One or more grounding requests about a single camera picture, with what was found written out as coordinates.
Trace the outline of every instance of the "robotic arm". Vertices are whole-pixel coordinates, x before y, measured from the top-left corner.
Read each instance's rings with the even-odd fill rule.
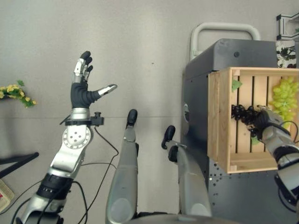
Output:
[[[93,138],[90,126],[104,123],[99,112],[94,117],[90,116],[89,106],[117,88],[117,85],[112,84],[97,91],[87,90],[87,80],[93,69],[92,66],[88,67],[92,61],[90,55],[89,51],[83,53],[74,70],[71,85],[72,111],[65,122],[67,127],[62,136],[62,145],[22,217],[16,219],[18,224],[36,224],[40,221],[63,223],[58,213],[63,210],[66,196],[83,162],[86,147]]]
[[[265,107],[260,108],[261,111],[253,121],[257,138],[276,160],[278,172],[275,182],[284,198],[290,204],[297,205],[299,222],[299,147],[282,127],[281,117]]]

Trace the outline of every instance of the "green grapes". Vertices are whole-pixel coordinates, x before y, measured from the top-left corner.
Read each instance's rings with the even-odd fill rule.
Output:
[[[274,107],[273,111],[278,113],[284,121],[293,120],[296,115],[298,90],[299,82],[294,82],[294,77],[282,79],[280,85],[273,88],[273,101],[269,104]]]

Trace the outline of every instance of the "white handle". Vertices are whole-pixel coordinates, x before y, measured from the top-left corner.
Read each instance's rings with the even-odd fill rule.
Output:
[[[251,25],[243,23],[226,23],[226,22],[204,22],[198,25],[191,35],[190,44],[190,61],[199,55],[202,51],[198,51],[198,34],[204,29],[219,29],[219,30],[238,30],[250,33],[253,40],[260,41],[261,35],[259,31]]]

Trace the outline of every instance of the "wooden crate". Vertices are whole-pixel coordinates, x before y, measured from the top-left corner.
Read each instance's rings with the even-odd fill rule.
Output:
[[[263,143],[251,145],[250,132],[241,121],[231,119],[231,105],[268,105],[280,79],[295,77],[299,69],[230,67],[208,76],[208,156],[227,173],[277,169]],[[232,80],[242,86],[232,92]],[[299,124],[298,114],[295,122]],[[296,127],[291,125],[292,138]]]

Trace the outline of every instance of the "wire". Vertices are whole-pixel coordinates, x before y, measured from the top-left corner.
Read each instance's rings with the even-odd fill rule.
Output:
[[[21,209],[21,207],[26,204],[28,201],[30,200],[30,198],[28,198],[26,201],[22,202],[22,204],[19,205],[19,207],[17,208],[17,210],[14,212],[14,216],[10,222],[10,224],[14,224],[14,220],[15,220],[15,217],[17,216],[19,210]]]
[[[97,193],[95,194],[95,197],[93,198],[93,200],[92,200],[92,202],[90,203],[90,205],[88,206],[88,208],[87,208],[87,211],[89,211],[90,210],[90,208],[91,208],[91,206],[93,205],[93,203],[94,203],[94,201],[96,200],[96,198],[97,198],[97,196],[98,196],[98,194],[99,194],[99,191],[100,191],[100,189],[101,189],[101,187],[102,187],[102,184],[103,184],[103,182],[104,182],[104,179],[105,179],[105,177],[106,177],[106,175],[107,175],[107,173],[108,173],[108,170],[109,170],[109,168],[110,168],[110,166],[112,165],[112,161],[113,161],[113,159],[116,157],[116,156],[118,156],[119,155],[119,151],[117,150],[117,148],[114,146],[114,145],[112,145],[103,135],[101,135],[99,132],[98,132],[98,130],[96,129],[96,127],[94,127],[94,130],[95,130],[95,132],[105,141],[105,142],[107,142],[115,151],[116,151],[116,154],[111,158],[111,160],[110,160],[110,162],[109,162],[109,165],[108,165],[108,167],[107,167],[107,169],[106,169],[106,171],[105,171],[105,173],[104,173],[104,176],[103,176],[103,178],[102,178],[102,180],[101,180],[101,183],[100,183],[100,185],[99,185],[99,188],[98,188],[98,190],[97,190]],[[80,221],[78,222],[78,224],[80,224],[81,222],[82,222],[82,220],[83,220],[83,218],[85,217],[85,215],[86,215],[86,213],[82,216],[82,218],[80,219]]]
[[[61,121],[60,123],[59,123],[59,125],[62,125],[69,117],[70,117],[71,115],[69,114],[65,119],[63,119],[63,121]]]
[[[23,193],[21,193],[18,197],[17,197],[17,199],[15,199],[15,201],[4,211],[4,212],[2,212],[2,213],[0,213],[0,215],[3,215],[4,213],[6,213],[16,202],[17,202],[17,200],[23,195],[23,194],[25,194],[29,189],[31,189],[33,186],[35,186],[35,185],[37,185],[38,183],[40,183],[41,181],[38,181],[38,182],[36,182],[36,183],[34,183],[34,184],[32,184],[30,187],[28,187],[26,190],[24,190],[23,191]]]
[[[293,123],[296,126],[296,134],[295,134],[295,138],[294,138],[294,143],[298,143],[298,141],[296,142],[296,139],[298,136],[298,125],[294,121],[287,120],[287,121],[282,122],[279,126],[282,126],[283,124],[288,123],[288,122]]]
[[[87,203],[86,203],[85,194],[84,194],[83,188],[82,188],[82,186],[81,186],[81,184],[79,182],[73,181],[73,183],[75,183],[75,184],[77,184],[79,186],[81,194],[82,194],[82,197],[83,197],[84,206],[85,206],[85,213],[86,213],[86,218],[85,218],[84,224],[86,224],[87,220],[88,220],[88,210],[87,210]]]
[[[109,162],[89,162],[89,163],[82,164],[81,166],[94,165],[94,164],[107,164],[107,165],[109,165],[110,163]]]
[[[284,203],[284,201],[282,200],[281,195],[280,195],[280,189],[278,189],[278,197],[279,197],[280,202],[285,206],[286,209],[288,209],[288,210],[291,211],[291,212],[296,213],[295,210],[291,209],[289,206],[287,206],[287,205]]]

